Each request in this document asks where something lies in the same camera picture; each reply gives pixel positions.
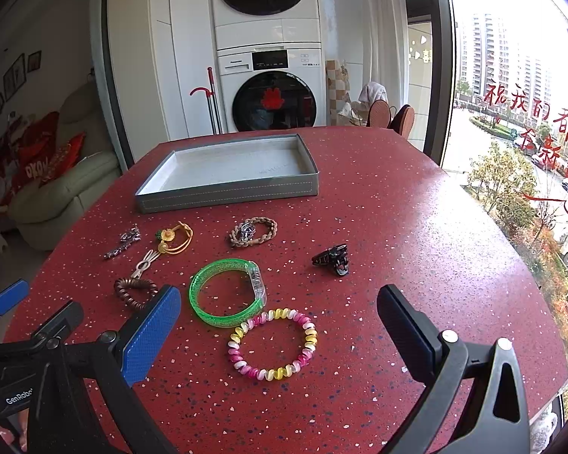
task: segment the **chair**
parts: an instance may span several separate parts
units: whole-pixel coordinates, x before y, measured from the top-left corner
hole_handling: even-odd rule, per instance
[[[65,99],[59,112],[56,145],[85,132],[78,164],[44,186],[40,179],[12,199],[8,216],[34,249],[53,250],[61,238],[120,176],[97,86],[84,84]]]
[[[391,111],[389,110],[389,104],[381,99],[374,101],[368,111],[366,126],[387,128],[390,124]]]
[[[394,130],[398,135],[402,136],[405,140],[410,136],[410,130],[414,125],[414,109],[406,104],[402,106],[400,112],[395,115],[389,129]]]

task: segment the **hair accessory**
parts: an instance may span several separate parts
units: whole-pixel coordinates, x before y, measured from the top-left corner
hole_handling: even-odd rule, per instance
[[[150,293],[150,299],[158,293],[158,285],[151,280],[139,280],[137,278],[120,278],[116,280],[114,284],[115,294],[135,311],[142,311],[145,308],[145,304],[137,302],[130,296],[128,290],[131,289],[147,290]]]
[[[315,266],[331,266],[337,272],[337,275],[344,277],[350,272],[350,261],[347,257],[347,244],[340,244],[320,252],[311,259]]]
[[[179,229],[183,229],[185,231],[187,239],[180,246],[171,249],[170,247],[168,247],[168,243],[174,241],[174,238],[176,237],[175,232]],[[170,254],[172,256],[180,254],[185,249],[187,249],[187,247],[191,243],[193,236],[194,236],[194,231],[191,230],[188,224],[183,222],[179,222],[179,225],[177,225],[173,229],[159,230],[158,233],[156,233],[156,238],[160,241],[160,243],[158,244],[158,252],[160,254]]]
[[[285,367],[270,368],[269,370],[262,368],[254,368],[242,357],[240,353],[240,343],[242,338],[249,330],[259,324],[265,324],[267,321],[273,321],[274,319],[291,319],[295,323],[298,323],[303,327],[305,346],[301,351],[300,355],[296,360],[293,360],[291,364]],[[290,377],[292,374],[297,373],[302,367],[309,363],[309,360],[314,356],[315,347],[318,343],[317,331],[315,330],[315,324],[311,322],[311,319],[305,314],[302,314],[295,309],[276,309],[275,311],[262,312],[260,316],[256,316],[252,319],[242,321],[240,326],[236,327],[236,331],[230,336],[231,341],[228,342],[229,347],[228,354],[229,360],[234,364],[234,368],[240,372],[242,375],[246,375],[252,379],[257,379],[259,381],[280,381],[284,377]]]
[[[141,240],[141,233],[139,231],[139,227],[137,227],[137,224],[135,224],[135,226],[131,228],[128,232],[124,232],[120,236],[120,245],[117,248],[112,249],[109,252],[106,252],[103,255],[103,259],[109,260],[112,259],[113,257],[118,256],[118,254],[120,254],[121,252],[126,251],[133,244],[133,242],[140,240]]]
[[[257,229],[255,228],[256,223],[263,223],[270,228],[270,231],[258,239],[253,239],[253,235]],[[231,240],[231,245],[233,247],[248,247],[256,246],[258,244],[263,244],[270,239],[273,239],[278,233],[278,224],[275,220],[267,218],[266,216],[255,216],[254,218],[247,218],[243,223],[236,225],[236,227],[231,231],[229,239]]]
[[[158,259],[159,256],[160,256],[159,252],[156,252],[154,250],[148,251],[145,257],[137,263],[136,270],[131,275],[131,278],[141,278],[143,272],[147,271],[151,266],[151,264],[154,261],[156,261],[156,259]]]
[[[254,302],[247,309],[238,314],[218,317],[201,310],[198,305],[198,294],[209,279],[224,271],[244,271],[248,273],[253,285]],[[259,271],[257,264],[252,261],[237,259],[215,261],[202,268],[191,279],[191,284],[189,285],[189,303],[198,317],[205,323],[215,327],[235,327],[241,321],[246,321],[259,314],[267,303],[267,292],[265,291],[265,285],[261,278],[261,271]]]

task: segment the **sofa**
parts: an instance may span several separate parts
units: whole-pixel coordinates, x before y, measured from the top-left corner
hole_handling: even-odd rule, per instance
[[[84,84],[59,110],[56,147],[85,132],[80,160],[61,177],[40,186],[35,179],[12,199],[8,216],[34,249],[53,250],[71,226],[120,176],[94,81]]]

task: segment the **red table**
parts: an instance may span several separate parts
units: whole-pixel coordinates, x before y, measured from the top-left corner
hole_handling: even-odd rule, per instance
[[[440,329],[452,328],[466,341],[513,339],[535,414],[568,378],[566,359],[547,305],[495,223],[392,131],[298,132],[320,170],[319,196],[139,215],[134,193],[160,161],[173,149],[212,138],[156,147],[64,237],[20,305],[8,339],[23,338],[68,299],[85,310],[70,341],[119,329],[130,311],[114,296],[113,281],[129,276],[155,248],[156,231],[180,220],[194,229],[191,246],[182,255],[160,257],[144,277],[177,286],[183,309],[147,381],[134,387],[180,452],[378,452],[423,389],[403,372],[377,315],[377,292],[387,283],[404,290]],[[277,220],[276,239],[232,250],[228,232],[260,215]],[[118,234],[135,223],[143,240],[103,261]],[[313,255],[343,242],[350,246],[348,276],[311,265]],[[226,257],[259,264],[268,309],[296,308],[314,316],[317,354],[300,374],[281,382],[239,375],[226,356],[231,331],[209,327],[193,314],[186,298],[190,277]],[[204,296],[206,310],[235,312],[250,302],[250,291],[236,278],[220,277]],[[267,324],[247,335],[244,355],[259,368],[285,365],[298,354],[298,334],[288,321]],[[463,386],[462,396],[467,390]],[[98,404],[97,410],[103,414],[105,407]],[[458,413],[455,406],[439,445]],[[105,425],[112,433],[113,425]]]

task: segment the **dryer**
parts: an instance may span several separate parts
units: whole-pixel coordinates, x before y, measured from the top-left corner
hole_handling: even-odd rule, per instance
[[[320,48],[277,48],[218,57],[229,133],[326,124]]]
[[[320,42],[318,0],[212,0],[218,50]]]

